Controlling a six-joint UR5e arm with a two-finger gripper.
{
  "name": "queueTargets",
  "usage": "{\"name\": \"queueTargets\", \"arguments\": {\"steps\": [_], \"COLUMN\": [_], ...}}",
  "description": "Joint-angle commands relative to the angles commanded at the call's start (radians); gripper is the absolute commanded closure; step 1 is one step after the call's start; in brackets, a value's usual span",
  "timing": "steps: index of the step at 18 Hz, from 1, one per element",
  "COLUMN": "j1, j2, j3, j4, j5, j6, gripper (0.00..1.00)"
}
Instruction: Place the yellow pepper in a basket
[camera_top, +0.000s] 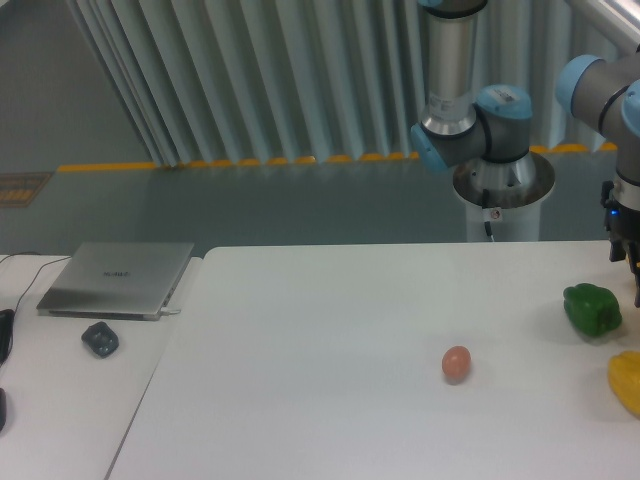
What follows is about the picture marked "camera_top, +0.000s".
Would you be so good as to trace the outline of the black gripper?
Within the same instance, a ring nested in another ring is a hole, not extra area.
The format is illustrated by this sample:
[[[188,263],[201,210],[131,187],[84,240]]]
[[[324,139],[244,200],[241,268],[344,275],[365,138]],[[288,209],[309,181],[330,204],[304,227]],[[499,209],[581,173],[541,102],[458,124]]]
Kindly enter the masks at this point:
[[[605,209],[604,227],[610,242],[609,260],[628,260],[635,279],[634,305],[640,307],[639,212],[626,207],[614,196],[616,183],[602,183],[600,204]]]

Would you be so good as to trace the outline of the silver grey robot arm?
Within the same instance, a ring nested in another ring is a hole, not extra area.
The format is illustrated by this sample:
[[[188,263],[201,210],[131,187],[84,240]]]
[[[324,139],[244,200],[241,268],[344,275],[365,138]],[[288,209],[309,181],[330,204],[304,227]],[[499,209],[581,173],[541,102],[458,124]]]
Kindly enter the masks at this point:
[[[518,87],[471,90],[481,1],[424,1],[428,19],[428,89],[420,120],[410,131],[420,160],[452,170],[465,204],[467,237],[492,240],[507,223],[510,240],[535,239],[541,202],[555,174],[530,150],[532,102]],[[575,1],[585,17],[620,51],[606,61],[572,59],[561,70],[555,97],[561,108],[617,149],[616,174],[602,185],[600,202],[611,261],[639,269],[639,5],[635,1]]]

